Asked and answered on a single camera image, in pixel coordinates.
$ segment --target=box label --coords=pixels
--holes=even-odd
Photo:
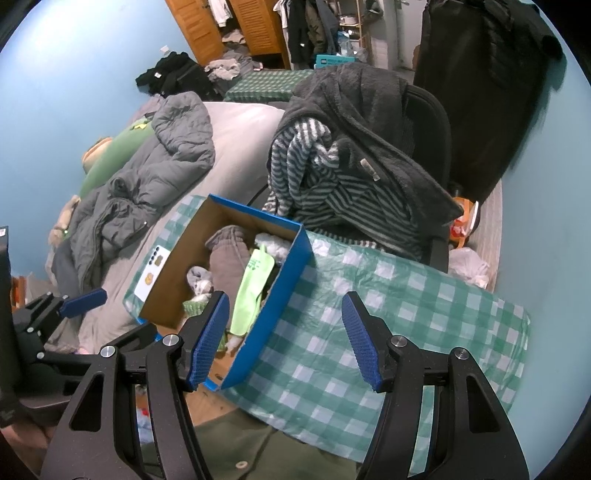
[[[152,290],[152,286],[156,282],[158,275],[160,275],[169,255],[170,250],[167,250],[160,245],[154,247],[152,256],[150,257],[148,264],[145,266],[142,276],[139,278],[138,284],[135,286],[134,290],[135,296],[141,301],[145,302],[148,298],[150,290]]]

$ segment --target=door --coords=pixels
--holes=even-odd
[[[207,0],[166,0],[166,3],[201,65],[222,56],[222,37]]]
[[[230,0],[240,29],[251,55],[281,53],[281,44],[276,32],[279,15],[272,12],[272,0]]]
[[[395,0],[398,24],[398,58],[400,65],[413,70],[413,53],[421,44],[423,10],[427,0]]]

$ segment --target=louvered door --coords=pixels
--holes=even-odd
[[[222,37],[207,0],[166,0],[166,3],[201,65],[222,56]]]
[[[251,55],[281,53],[283,36],[279,36],[272,6],[265,0],[230,0]]]

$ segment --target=cardboard box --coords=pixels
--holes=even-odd
[[[304,228],[296,222],[210,195],[199,207],[172,251],[155,245],[148,264],[135,288],[135,295],[144,301],[139,322],[148,321],[163,330],[176,330],[183,318],[183,302],[193,297],[186,274],[199,265],[209,269],[209,250],[205,242],[220,228],[239,225],[246,232],[246,244],[254,246],[254,237],[261,232],[291,242],[291,249],[281,267],[264,306],[240,350],[234,356],[226,353],[216,358],[205,383],[217,390],[242,382],[275,328],[281,312],[308,263],[312,248]]]

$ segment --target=green checkered tablecloth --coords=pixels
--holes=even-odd
[[[203,200],[185,198],[155,243],[172,248]],[[530,328],[522,307],[416,262],[308,236],[314,255],[250,376],[225,390],[226,398],[303,442],[362,461],[383,396],[361,378],[341,321],[342,295],[356,290],[370,314],[418,347],[470,350],[509,410]],[[142,306],[134,288],[144,266],[125,298],[134,316]],[[425,387],[413,473],[424,469],[432,418],[433,388]]]
[[[226,92],[224,102],[289,102],[294,88],[313,70],[261,70],[252,72]]]

